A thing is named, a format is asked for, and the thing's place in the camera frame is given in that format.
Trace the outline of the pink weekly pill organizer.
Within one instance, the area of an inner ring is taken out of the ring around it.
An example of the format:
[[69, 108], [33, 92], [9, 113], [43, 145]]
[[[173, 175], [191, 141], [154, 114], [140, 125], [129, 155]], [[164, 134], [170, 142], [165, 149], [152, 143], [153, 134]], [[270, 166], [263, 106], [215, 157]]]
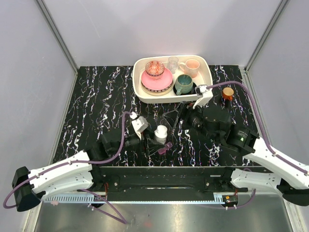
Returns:
[[168, 142], [164, 145], [163, 148], [159, 149], [157, 152], [159, 155], [164, 155], [166, 154], [167, 151], [169, 151], [173, 147], [172, 142]]

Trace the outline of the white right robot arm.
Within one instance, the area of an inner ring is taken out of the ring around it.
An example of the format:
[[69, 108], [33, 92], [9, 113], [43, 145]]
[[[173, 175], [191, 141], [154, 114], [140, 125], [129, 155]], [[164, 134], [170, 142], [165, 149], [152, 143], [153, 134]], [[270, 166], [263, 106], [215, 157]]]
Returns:
[[205, 137], [215, 140], [224, 153], [252, 160], [270, 173], [255, 173], [234, 169], [231, 175], [219, 179], [223, 191], [233, 188], [255, 188], [274, 192], [286, 201], [299, 206], [309, 204], [309, 167], [279, 150], [256, 132], [232, 122], [227, 109], [211, 106], [194, 107], [182, 102], [178, 107], [163, 114], [171, 127], [179, 122], [188, 129], [195, 129]]

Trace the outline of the white pill bottle blue label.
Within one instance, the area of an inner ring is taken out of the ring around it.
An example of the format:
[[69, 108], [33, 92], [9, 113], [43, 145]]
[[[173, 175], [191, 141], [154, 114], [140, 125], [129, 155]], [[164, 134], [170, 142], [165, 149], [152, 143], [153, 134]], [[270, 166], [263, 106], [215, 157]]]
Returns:
[[161, 144], [165, 144], [168, 135], [167, 127], [164, 125], [159, 125], [154, 132], [154, 139]]

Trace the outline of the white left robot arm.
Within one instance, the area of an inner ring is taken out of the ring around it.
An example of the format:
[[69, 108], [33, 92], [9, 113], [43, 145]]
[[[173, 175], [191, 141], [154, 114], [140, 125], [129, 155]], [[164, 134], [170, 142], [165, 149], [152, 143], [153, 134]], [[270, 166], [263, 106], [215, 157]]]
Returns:
[[114, 161], [123, 148], [152, 155], [164, 148], [165, 142], [165, 137], [159, 138], [153, 132], [125, 136], [115, 130], [101, 135], [88, 149], [60, 162], [32, 170], [21, 167], [15, 171], [12, 181], [14, 208], [24, 212], [54, 195], [82, 189], [105, 189], [107, 183], [101, 176], [100, 167]]

